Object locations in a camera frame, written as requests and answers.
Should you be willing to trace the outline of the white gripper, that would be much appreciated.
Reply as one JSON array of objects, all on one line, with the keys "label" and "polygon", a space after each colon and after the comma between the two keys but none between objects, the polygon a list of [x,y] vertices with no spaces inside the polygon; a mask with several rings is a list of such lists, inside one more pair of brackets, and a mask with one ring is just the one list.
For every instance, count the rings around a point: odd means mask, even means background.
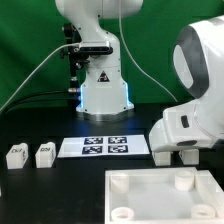
[{"label": "white gripper", "polygon": [[224,145],[224,138],[203,130],[196,121],[194,105],[179,105],[163,111],[149,133],[153,152],[214,148]]}]

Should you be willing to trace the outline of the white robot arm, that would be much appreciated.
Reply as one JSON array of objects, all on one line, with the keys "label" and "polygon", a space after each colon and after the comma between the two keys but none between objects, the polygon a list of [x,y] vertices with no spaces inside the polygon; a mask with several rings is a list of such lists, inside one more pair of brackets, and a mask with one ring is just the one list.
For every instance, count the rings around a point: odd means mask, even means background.
[{"label": "white robot arm", "polygon": [[[70,45],[86,67],[78,111],[118,115],[133,108],[121,76],[120,43],[99,21],[136,14],[143,0],[55,0],[58,11],[81,36]],[[194,97],[163,112],[149,133],[154,152],[211,148],[224,141],[224,15],[181,30],[173,51],[176,74]]]}]

